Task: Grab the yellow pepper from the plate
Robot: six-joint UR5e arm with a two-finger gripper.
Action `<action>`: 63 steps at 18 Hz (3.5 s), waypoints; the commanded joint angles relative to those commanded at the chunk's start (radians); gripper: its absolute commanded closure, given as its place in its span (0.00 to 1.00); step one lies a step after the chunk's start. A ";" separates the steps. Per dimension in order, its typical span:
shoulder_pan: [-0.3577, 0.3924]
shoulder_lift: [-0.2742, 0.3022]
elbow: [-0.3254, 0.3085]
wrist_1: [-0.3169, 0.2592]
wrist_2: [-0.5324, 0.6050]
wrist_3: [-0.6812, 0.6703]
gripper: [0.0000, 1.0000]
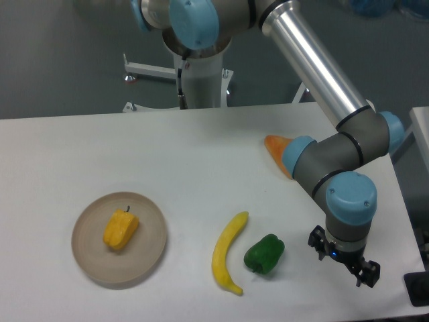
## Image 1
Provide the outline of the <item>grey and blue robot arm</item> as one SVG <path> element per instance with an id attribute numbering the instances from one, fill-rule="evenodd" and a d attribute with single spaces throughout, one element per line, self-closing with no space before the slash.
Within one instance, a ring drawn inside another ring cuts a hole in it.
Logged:
<path id="1" fill-rule="evenodd" d="M 308 136 L 283 140 L 268 136 L 278 166 L 311 196 L 326 215 L 308 244 L 320 258 L 344 264 L 358 285 L 374 286 L 380 266 L 364 250 L 377 207 L 377 191 L 357 169 L 397 148 L 404 137 L 392 113 L 375 112 L 301 16 L 297 1 L 132 1 L 145 32 L 161 30 L 176 55 L 175 81 L 181 109 L 219 107 L 221 70 L 203 71 L 231 38 L 259 28 L 281 50 L 336 128 L 321 141 Z"/>

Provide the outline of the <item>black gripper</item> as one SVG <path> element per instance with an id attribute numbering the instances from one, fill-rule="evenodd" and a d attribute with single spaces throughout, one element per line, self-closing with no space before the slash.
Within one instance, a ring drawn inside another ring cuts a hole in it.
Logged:
<path id="1" fill-rule="evenodd" d="M 373 288 L 380 277 L 380 265 L 374 261 L 366 261 L 363 257 L 367 238 L 357 241 L 343 241 L 327 233 L 317 225 L 309 234 L 308 245 L 318 253 L 318 259 L 327 255 L 333 260 L 344 264 L 357 279 L 356 287 L 366 285 Z"/>

